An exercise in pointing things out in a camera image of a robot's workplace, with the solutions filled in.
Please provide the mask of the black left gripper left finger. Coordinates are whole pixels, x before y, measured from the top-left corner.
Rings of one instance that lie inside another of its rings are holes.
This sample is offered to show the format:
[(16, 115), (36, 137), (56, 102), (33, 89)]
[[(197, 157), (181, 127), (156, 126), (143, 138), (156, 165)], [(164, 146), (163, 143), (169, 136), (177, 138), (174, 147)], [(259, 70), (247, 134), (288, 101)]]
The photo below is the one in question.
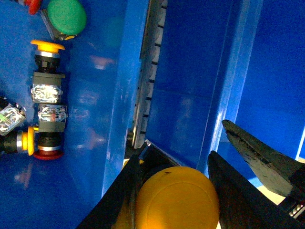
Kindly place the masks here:
[(141, 184), (140, 160), (133, 155), (98, 204), (77, 226), (79, 229), (111, 229), (122, 218), (122, 226), (135, 228), (135, 199)]

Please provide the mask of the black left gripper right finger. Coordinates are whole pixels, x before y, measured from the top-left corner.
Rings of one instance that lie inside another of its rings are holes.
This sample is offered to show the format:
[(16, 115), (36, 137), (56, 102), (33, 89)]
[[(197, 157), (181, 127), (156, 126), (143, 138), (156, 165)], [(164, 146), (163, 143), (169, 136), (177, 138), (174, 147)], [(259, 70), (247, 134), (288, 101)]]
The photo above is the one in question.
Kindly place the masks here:
[(215, 151), (208, 156), (208, 174), (219, 199), (221, 228), (301, 228), (300, 221), (269, 200)]

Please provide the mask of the finger of the worn right gripper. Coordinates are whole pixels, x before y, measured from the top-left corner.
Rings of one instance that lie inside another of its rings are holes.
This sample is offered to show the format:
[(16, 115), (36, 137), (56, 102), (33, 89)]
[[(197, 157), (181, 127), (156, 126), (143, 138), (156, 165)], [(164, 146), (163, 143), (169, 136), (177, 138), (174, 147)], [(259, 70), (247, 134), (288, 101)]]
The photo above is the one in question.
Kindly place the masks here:
[(305, 195), (305, 165), (271, 148), (229, 120), (222, 121), (226, 136), (260, 182), (283, 197)]

